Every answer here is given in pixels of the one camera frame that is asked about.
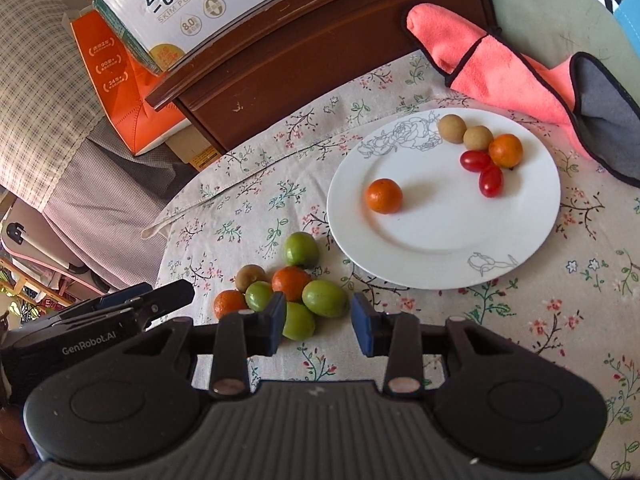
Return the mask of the green jujube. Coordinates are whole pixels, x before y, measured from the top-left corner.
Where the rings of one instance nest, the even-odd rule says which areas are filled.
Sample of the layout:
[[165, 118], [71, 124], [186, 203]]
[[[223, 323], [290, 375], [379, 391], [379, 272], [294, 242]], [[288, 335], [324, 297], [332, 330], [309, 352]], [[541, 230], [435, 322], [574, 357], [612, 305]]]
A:
[[320, 250], [310, 234], [295, 232], [284, 243], [284, 256], [289, 266], [312, 269], [319, 263]]
[[245, 302], [250, 310], [260, 312], [265, 310], [273, 295], [271, 285], [265, 281], [256, 281], [244, 292]]
[[289, 340], [303, 341], [311, 337], [315, 331], [314, 314], [303, 304], [288, 301], [282, 335]]
[[341, 318], [348, 308], [348, 296], [340, 286], [325, 280], [309, 282], [303, 289], [303, 304], [322, 318]]

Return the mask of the brown longan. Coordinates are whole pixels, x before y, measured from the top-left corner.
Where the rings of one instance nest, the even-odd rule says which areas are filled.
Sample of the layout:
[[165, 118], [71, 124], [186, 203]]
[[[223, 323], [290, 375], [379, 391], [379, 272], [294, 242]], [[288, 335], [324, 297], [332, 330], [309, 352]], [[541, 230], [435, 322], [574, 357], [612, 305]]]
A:
[[465, 134], [465, 121], [456, 114], [447, 114], [439, 119], [437, 124], [438, 133], [445, 140], [452, 144], [461, 144]]
[[257, 264], [246, 264], [236, 272], [234, 277], [234, 284], [237, 290], [240, 292], [246, 292], [251, 284], [255, 282], [268, 282], [267, 274], [265, 270]]
[[494, 135], [485, 126], [467, 128], [463, 135], [463, 144], [468, 151], [486, 152], [494, 140]]

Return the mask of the green jujube top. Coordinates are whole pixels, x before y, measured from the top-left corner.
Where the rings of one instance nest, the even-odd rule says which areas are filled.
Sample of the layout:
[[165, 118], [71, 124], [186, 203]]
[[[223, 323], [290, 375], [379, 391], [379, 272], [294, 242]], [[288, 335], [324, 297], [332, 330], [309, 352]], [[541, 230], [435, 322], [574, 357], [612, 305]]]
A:
[[319, 263], [320, 250], [310, 234], [295, 232], [284, 243], [284, 256], [289, 266], [312, 269]]

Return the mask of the cherry tomato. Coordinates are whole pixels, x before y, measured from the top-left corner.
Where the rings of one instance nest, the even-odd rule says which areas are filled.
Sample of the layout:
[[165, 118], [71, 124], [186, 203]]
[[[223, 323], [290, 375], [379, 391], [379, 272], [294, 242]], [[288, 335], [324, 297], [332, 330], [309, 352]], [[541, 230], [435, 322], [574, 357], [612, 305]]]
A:
[[484, 151], [465, 151], [461, 154], [459, 162], [463, 169], [474, 174], [479, 174], [492, 164], [490, 156]]
[[478, 179], [480, 192], [487, 198], [494, 198], [501, 194], [503, 189], [503, 173], [500, 167], [490, 164], [481, 172]]

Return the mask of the small tangerine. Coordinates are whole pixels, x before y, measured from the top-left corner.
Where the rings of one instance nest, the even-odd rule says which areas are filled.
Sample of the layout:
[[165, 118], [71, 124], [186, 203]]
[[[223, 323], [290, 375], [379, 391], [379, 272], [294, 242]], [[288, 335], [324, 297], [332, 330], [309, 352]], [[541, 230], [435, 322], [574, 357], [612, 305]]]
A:
[[488, 155], [498, 167], [512, 169], [518, 166], [523, 159], [523, 144], [512, 133], [500, 134], [490, 142]]

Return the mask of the white floral plate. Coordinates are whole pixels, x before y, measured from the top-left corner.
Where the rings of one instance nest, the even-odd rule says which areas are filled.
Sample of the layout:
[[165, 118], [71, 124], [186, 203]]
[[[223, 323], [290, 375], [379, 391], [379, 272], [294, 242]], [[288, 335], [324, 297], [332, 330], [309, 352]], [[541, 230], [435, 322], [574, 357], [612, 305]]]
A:
[[[503, 174], [495, 198], [462, 168], [460, 145], [439, 136], [446, 110], [424, 110], [369, 127], [337, 167], [326, 198], [326, 218], [341, 251], [375, 278], [417, 289], [477, 285], [516, 269], [550, 234], [561, 185], [554, 160], [533, 133], [502, 115], [456, 108], [470, 126], [512, 133], [524, 159]], [[364, 201], [376, 179], [404, 193], [400, 211], [378, 214]]]

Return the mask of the floral tablecloth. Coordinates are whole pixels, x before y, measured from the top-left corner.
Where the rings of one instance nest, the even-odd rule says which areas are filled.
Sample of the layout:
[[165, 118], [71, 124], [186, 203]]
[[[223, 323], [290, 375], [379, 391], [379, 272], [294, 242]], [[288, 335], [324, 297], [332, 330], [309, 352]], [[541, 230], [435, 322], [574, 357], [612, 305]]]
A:
[[414, 52], [221, 157], [144, 236], [165, 245], [157, 281], [189, 281], [183, 314], [208, 324], [297, 232], [315, 278], [376, 310], [465, 318], [587, 379], [606, 405], [597, 467], [638, 474], [639, 192], [560, 128], [448, 89]]

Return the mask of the brown cardboard box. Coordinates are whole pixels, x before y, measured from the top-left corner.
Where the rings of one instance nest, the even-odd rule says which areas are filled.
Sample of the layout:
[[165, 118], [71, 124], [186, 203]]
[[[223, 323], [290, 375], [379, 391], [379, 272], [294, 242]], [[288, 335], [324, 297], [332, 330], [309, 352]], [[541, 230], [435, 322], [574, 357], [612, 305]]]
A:
[[197, 128], [186, 127], [167, 139], [165, 144], [185, 164], [202, 171], [222, 154]]

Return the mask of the checkered fabric cover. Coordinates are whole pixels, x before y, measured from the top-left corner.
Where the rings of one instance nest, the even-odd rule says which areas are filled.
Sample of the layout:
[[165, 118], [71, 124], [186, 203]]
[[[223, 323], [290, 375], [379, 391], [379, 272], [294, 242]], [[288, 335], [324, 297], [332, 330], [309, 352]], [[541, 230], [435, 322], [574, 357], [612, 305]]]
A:
[[143, 230], [196, 172], [166, 146], [134, 157], [106, 118], [62, 0], [1, 0], [1, 185], [116, 288], [155, 282]]

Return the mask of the orange paper bag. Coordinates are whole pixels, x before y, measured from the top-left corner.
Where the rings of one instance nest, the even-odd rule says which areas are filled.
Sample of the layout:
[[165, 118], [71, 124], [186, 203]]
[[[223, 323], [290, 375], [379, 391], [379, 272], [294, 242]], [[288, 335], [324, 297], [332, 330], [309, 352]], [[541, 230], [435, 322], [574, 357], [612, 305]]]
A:
[[105, 115], [131, 154], [145, 154], [190, 125], [174, 104], [154, 110], [146, 102], [158, 77], [129, 53], [98, 11], [82, 14], [70, 27]]

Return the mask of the pink grey cloth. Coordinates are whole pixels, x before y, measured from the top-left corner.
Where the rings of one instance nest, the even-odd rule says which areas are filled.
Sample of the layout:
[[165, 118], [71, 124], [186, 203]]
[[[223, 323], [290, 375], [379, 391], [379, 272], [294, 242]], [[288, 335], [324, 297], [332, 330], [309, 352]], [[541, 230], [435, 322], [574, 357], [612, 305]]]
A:
[[577, 52], [548, 68], [433, 3], [411, 8], [406, 29], [448, 88], [560, 127], [576, 152], [639, 185], [639, 104], [598, 58]]

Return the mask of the dark wooden cabinet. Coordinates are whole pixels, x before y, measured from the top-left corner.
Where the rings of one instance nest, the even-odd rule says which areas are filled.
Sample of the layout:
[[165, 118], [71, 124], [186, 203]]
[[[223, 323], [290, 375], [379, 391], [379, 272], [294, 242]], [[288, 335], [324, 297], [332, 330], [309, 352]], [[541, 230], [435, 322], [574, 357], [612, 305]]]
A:
[[418, 47], [408, 11], [436, 3], [481, 28], [491, 0], [276, 0], [187, 56], [146, 100], [174, 104], [221, 153]]

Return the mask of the blue green cushion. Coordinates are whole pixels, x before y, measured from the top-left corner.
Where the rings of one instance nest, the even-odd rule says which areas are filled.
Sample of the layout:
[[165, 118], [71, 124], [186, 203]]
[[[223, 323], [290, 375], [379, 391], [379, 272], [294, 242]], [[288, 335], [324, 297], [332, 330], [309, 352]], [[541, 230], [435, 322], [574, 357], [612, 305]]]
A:
[[597, 0], [491, 1], [502, 38], [545, 66], [584, 51], [627, 89], [638, 84], [638, 54], [618, 21]]

